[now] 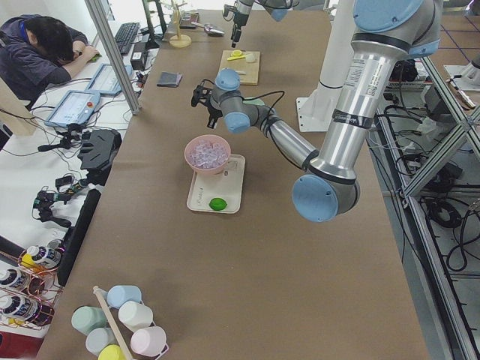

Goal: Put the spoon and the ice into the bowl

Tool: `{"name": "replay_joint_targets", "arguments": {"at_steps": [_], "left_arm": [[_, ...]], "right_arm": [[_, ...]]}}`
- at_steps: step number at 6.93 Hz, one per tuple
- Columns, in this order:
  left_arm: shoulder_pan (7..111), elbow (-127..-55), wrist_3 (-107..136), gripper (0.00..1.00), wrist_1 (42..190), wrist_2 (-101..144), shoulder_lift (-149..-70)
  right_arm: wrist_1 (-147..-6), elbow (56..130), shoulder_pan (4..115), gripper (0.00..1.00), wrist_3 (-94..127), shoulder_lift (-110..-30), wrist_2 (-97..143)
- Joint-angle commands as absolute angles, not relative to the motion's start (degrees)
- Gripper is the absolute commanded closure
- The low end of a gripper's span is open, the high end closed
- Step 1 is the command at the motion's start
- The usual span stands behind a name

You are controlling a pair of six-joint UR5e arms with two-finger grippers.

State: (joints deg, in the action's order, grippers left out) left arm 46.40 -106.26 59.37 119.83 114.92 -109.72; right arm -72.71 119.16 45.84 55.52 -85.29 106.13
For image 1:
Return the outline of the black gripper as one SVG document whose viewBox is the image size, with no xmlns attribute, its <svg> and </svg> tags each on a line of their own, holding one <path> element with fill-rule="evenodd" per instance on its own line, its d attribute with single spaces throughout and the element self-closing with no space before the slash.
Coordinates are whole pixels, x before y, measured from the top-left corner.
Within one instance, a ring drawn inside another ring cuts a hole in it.
<svg viewBox="0 0 480 360">
<path fill-rule="evenodd" d="M 232 28 L 232 47 L 236 47 L 237 42 L 239 42 L 242 35 L 242 27 L 247 24 L 248 15 L 246 13 L 236 12 L 233 17 L 233 28 Z"/>
<path fill-rule="evenodd" d="M 212 105 L 207 106 L 208 109 L 208 122 L 207 122 L 207 127 L 208 128 L 216 128 L 218 126 L 218 119 L 223 116 L 223 113 L 220 109 L 216 109 Z"/>
</svg>

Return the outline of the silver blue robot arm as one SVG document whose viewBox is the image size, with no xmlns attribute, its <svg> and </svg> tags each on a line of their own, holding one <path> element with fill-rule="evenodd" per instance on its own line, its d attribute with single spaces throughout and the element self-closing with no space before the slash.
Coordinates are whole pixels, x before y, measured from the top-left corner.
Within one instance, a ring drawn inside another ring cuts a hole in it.
<svg viewBox="0 0 480 360">
<path fill-rule="evenodd" d="M 238 0 L 234 1 L 233 5 L 225 5 L 223 15 L 226 17 L 229 13 L 233 14 L 232 34 L 230 38 L 232 48 L 236 48 L 237 43 L 240 41 L 242 29 L 248 23 L 254 4 L 258 4 L 267 11 L 275 21 L 280 22 L 287 15 L 287 11 L 294 8 L 298 2 L 284 0 Z"/>
<path fill-rule="evenodd" d="M 293 185 L 296 211 L 313 222 L 330 221 L 355 206 L 360 196 L 354 166 L 374 121 L 395 64 L 434 53 L 440 42 L 442 1 L 355 1 L 352 61 L 321 149 L 266 105 L 247 103 L 239 75 L 225 68 L 205 92 L 211 122 L 223 118 L 233 134 L 261 130 L 279 152 L 304 170 Z"/>
</svg>

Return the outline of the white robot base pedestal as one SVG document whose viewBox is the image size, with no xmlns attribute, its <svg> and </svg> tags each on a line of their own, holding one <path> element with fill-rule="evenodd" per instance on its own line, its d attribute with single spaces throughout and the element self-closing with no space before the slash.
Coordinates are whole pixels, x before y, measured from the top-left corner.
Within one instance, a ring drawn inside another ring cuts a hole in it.
<svg viewBox="0 0 480 360">
<path fill-rule="evenodd" d="M 326 132 L 353 59 L 350 44 L 356 25 L 353 0 L 337 5 L 317 88 L 297 101 L 298 126 L 302 132 Z"/>
</svg>

